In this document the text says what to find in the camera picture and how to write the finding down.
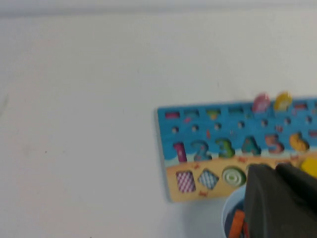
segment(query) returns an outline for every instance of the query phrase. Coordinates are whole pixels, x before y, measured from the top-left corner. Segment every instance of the number 3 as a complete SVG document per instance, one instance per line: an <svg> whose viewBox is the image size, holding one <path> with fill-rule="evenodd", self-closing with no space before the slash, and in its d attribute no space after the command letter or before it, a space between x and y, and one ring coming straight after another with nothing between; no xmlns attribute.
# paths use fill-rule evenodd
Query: number 3
<svg viewBox="0 0 317 238"><path fill-rule="evenodd" d="M275 149L268 149L268 151L272 154L279 154L284 151L284 145L278 142L277 135L266 135L265 142L268 146L275 146Z"/></svg>
<svg viewBox="0 0 317 238"><path fill-rule="evenodd" d="M220 146L222 152L219 153L220 158L231 158L235 155L235 150L231 146L228 139L217 139L216 144Z"/></svg>

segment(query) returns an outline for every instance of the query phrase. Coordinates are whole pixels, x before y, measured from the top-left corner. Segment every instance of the white wall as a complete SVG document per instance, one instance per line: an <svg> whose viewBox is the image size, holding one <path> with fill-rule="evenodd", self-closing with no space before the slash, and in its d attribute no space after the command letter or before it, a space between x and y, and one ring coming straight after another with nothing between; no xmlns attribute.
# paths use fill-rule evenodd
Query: white wall
<svg viewBox="0 0 317 238"><path fill-rule="evenodd" d="M1 14L42 14L76 11L144 11L206 7L244 7L262 5L309 5L317 0L2 0Z"/></svg>
<svg viewBox="0 0 317 238"><path fill-rule="evenodd" d="M0 19L0 237L220 238L171 204L155 108L316 95L317 10Z"/></svg>

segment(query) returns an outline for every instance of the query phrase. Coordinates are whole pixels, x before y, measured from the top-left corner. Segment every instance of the wooden puzzle board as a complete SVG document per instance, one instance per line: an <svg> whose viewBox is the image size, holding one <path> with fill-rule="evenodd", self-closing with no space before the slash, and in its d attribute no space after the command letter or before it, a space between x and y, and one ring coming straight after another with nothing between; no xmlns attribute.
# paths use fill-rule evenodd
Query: wooden puzzle board
<svg viewBox="0 0 317 238"><path fill-rule="evenodd" d="M244 185L249 164L300 167L317 158L317 99L297 99L285 112L274 102L165 107L158 122L172 201L228 196Z"/></svg>

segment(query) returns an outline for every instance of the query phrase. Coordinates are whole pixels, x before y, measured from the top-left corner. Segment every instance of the diamond shape piece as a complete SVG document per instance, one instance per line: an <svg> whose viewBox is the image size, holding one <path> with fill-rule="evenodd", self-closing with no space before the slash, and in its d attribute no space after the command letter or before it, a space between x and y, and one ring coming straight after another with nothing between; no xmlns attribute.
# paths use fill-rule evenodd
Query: diamond shape piece
<svg viewBox="0 0 317 238"><path fill-rule="evenodd" d="M219 181L219 177L209 170L204 170L199 176L198 181L208 189L213 190Z"/></svg>
<svg viewBox="0 0 317 238"><path fill-rule="evenodd" d="M178 190L182 193L196 191L193 173L182 171L176 173Z"/></svg>

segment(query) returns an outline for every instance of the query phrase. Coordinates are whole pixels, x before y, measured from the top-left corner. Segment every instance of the toy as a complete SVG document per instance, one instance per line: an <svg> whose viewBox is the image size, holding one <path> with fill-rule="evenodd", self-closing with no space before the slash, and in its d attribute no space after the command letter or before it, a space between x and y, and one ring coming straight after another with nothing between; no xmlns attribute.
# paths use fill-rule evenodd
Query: toy
<svg viewBox="0 0 317 238"><path fill-rule="evenodd" d="M245 184L249 164L290 162L315 174L317 98L282 93L253 102L158 109L158 123L173 201L228 196Z"/></svg>
<svg viewBox="0 0 317 238"><path fill-rule="evenodd" d="M240 237L240 234L243 231L244 218L245 218L245 214L243 211L237 210L235 212L228 238Z"/></svg>

